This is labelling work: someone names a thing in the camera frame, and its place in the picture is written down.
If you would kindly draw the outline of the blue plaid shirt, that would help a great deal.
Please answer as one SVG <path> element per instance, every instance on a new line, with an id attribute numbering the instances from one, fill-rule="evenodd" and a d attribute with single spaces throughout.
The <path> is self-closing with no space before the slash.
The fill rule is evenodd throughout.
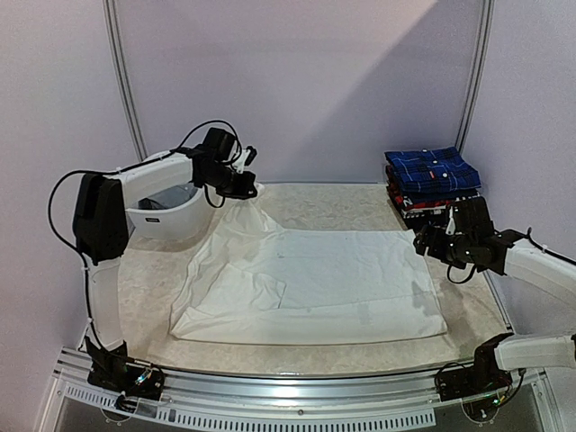
<path id="1" fill-rule="evenodd" d="M 387 151 L 384 157 L 405 192 L 442 194 L 481 187 L 478 171 L 455 147 Z"/>

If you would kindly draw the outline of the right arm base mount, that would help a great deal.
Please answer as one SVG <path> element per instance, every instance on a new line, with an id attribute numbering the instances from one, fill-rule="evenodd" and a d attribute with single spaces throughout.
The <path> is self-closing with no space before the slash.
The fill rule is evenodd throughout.
<path id="1" fill-rule="evenodd" d="M 463 414 L 478 425 L 492 422 L 500 408 L 518 394 L 527 372 L 519 369 L 518 382 L 514 384 L 511 372 L 497 365 L 495 350 L 511 336 L 510 332 L 499 334 L 476 347 L 470 366 L 458 362 L 442 366 L 434 376 L 440 400 L 460 400 Z"/>

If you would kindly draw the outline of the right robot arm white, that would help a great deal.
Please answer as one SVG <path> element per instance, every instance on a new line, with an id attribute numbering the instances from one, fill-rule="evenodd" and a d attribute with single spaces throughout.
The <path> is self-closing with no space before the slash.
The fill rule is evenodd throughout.
<path id="1" fill-rule="evenodd" d="M 511 320 L 508 333 L 479 345 L 465 374 L 485 392 L 500 373 L 575 366 L 575 261 L 537 243 L 529 230 L 495 228 L 486 201 L 448 205 L 440 222 L 416 233 L 414 248 L 448 270 L 485 272 Z"/>

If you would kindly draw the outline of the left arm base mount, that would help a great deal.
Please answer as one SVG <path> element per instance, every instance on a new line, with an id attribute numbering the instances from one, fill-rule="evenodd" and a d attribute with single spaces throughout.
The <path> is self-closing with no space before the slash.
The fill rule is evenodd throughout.
<path id="1" fill-rule="evenodd" d="M 156 364 L 142 363 L 128 356 L 127 343 L 107 350 L 95 345 L 89 337 L 85 338 L 86 352 L 92 365 L 87 382 L 101 389 L 116 392 L 114 403 L 117 410 L 133 412 L 135 403 L 129 398 L 160 401 L 166 376 Z"/>

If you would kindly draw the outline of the white cloth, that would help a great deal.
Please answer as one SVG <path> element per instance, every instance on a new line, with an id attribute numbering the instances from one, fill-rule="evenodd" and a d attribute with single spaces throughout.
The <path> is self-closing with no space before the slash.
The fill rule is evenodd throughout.
<path id="1" fill-rule="evenodd" d="M 260 198 L 230 203 L 187 267 L 173 337 L 273 346 L 371 344 L 446 333 L 405 230 L 289 229 Z"/>

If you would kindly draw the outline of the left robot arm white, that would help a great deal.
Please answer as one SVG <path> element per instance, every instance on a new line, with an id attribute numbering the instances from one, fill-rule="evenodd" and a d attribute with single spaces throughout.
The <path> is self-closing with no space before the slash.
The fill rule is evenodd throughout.
<path id="1" fill-rule="evenodd" d="M 126 210 L 173 186 L 191 183 L 213 188 L 229 200 L 257 196 L 256 176 L 248 166 L 257 157 L 252 146 L 219 128 L 207 131 L 193 148 L 180 145 L 134 166 L 112 172 L 84 172 L 72 229 L 76 250 L 85 260 L 90 342 L 104 352 L 125 353 L 118 301 L 118 273 L 128 246 Z"/>

